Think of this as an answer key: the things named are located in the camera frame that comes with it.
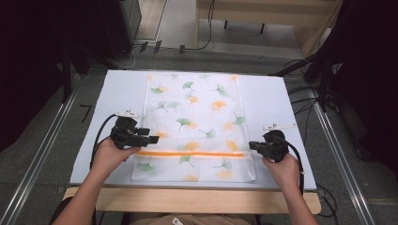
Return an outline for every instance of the white table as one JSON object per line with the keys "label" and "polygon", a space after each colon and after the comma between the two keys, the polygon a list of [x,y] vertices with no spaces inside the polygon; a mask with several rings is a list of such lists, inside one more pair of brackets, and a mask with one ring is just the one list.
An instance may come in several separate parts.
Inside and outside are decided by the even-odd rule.
{"label": "white table", "polygon": [[[80,185],[89,170],[92,146],[103,121],[111,114],[131,109],[142,114],[144,108],[146,76],[170,73],[170,71],[123,71],[109,70],[100,93],[96,110],[89,130],[76,158],[70,183]],[[289,97],[282,78],[239,75],[241,94],[244,102],[251,141],[263,142],[266,133],[263,127],[294,125]],[[111,120],[101,133],[100,140],[109,135],[115,120]],[[297,127],[283,129],[285,138],[298,149],[305,171],[304,189],[316,189],[314,176],[302,144]],[[192,188],[244,188],[278,189],[269,170],[261,161],[261,156],[253,152],[257,179],[251,183],[231,182],[145,182],[131,181],[132,157],[117,168],[106,180],[106,185],[127,187],[192,187]]]}
{"label": "white table", "polygon": [[[108,71],[87,135],[73,168],[70,182],[80,185],[88,173],[91,151],[102,122],[111,114],[144,108],[146,75],[168,71]],[[296,124],[282,78],[239,76],[251,140],[262,142],[264,126]],[[115,121],[104,128],[109,135]],[[304,200],[311,212],[321,210],[314,176],[297,127],[283,129],[286,139],[298,149],[305,171]],[[101,189],[97,210],[120,212],[168,212],[211,214],[287,214],[283,194],[254,153],[257,180],[230,182],[136,182],[130,180],[132,160],[117,168]],[[68,188],[64,198],[78,187]]]}

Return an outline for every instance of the table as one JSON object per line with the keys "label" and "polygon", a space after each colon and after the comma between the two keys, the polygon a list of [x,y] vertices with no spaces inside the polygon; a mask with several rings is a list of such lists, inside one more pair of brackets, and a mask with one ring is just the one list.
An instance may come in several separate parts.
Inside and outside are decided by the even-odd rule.
{"label": "table", "polygon": [[[89,130],[73,168],[70,183],[80,185],[88,174],[92,144],[103,120],[110,114],[144,108],[147,75],[170,71],[109,70],[97,102]],[[189,75],[186,72],[173,72]],[[262,141],[263,126],[295,124],[289,98],[282,78],[239,75],[241,94],[245,105],[249,136]],[[113,124],[108,123],[100,138],[108,135]],[[304,150],[299,130],[283,130],[286,139],[300,152],[305,175],[304,198],[313,213],[320,211],[316,185]],[[274,183],[269,170],[262,165],[261,156],[254,155],[257,180],[252,183],[232,182],[137,182],[130,180],[132,159],[117,168],[105,182],[98,201],[98,210],[131,212],[180,213],[287,213],[282,193]],[[69,188],[65,197],[72,196],[77,187]],[[214,203],[223,203],[212,209]]]}
{"label": "table", "polygon": [[[196,0],[195,43],[199,19],[208,18],[211,0]],[[334,25],[343,0],[216,0],[213,20],[291,25],[305,57]]]}

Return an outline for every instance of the forearm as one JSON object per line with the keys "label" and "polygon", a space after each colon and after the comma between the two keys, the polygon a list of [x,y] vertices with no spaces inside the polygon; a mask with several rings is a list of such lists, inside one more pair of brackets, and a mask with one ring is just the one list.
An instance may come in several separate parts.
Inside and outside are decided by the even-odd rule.
{"label": "forearm", "polygon": [[90,173],[54,224],[90,224],[104,180]]}
{"label": "forearm", "polygon": [[298,188],[291,188],[283,191],[289,209],[290,219],[293,225],[296,224],[318,224],[308,208],[307,203],[301,196]]}

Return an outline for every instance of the black equipment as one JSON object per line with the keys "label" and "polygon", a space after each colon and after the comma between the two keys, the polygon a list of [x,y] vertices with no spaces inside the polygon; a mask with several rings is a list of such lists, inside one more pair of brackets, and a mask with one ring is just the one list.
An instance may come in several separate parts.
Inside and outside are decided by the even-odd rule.
{"label": "black equipment", "polygon": [[283,157],[289,153],[287,143],[281,140],[284,140],[284,134],[280,130],[272,130],[263,137],[266,142],[249,142],[250,149],[256,150],[258,154],[275,162],[282,161]]}
{"label": "black equipment", "polygon": [[111,131],[111,139],[119,149],[125,146],[146,147],[151,143],[158,143],[159,136],[147,136],[148,128],[137,128],[137,121],[128,117],[117,117]]}
{"label": "black equipment", "polygon": [[298,188],[301,195],[304,193],[304,169],[302,168],[301,157],[299,151],[293,144],[284,139],[284,134],[278,129],[273,129],[270,132],[263,135],[266,142],[249,142],[249,147],[252,150],[256,150],[257,153],[263,157],[280,162],[284,156],[289,153],[288,146],[292,148],[298,159],[298,170],[299,170],[299,184]]}

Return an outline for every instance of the person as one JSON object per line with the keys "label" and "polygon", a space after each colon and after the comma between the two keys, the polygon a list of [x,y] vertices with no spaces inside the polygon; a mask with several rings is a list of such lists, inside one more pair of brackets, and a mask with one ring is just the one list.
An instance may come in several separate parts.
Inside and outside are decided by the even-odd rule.
{"label": "person", "polygon": [[[90,224],[100,189],[105,180],[123,161],[140,150],[141,148],[134,147],[120,151],[111,139],[105,139],[99,145],[91,171],[53,224]],[[263,157],[263,162],[281,188],[291,223],[294,225],[318,224],[299,191],[299,165],[296,158],[287,154],[281,162],[275,163],[265,157]],[[174,217],[164,214],[161,217],[150,219],[149,223],[147,217],[138,217],[132,224],[171,224],[171,219]],[[200,224],[221,224],[220,221],[223,221],[223,224],[251,224],[247,217],[239,215],[194,215],[190,216],[190,219],[198,221]]]}

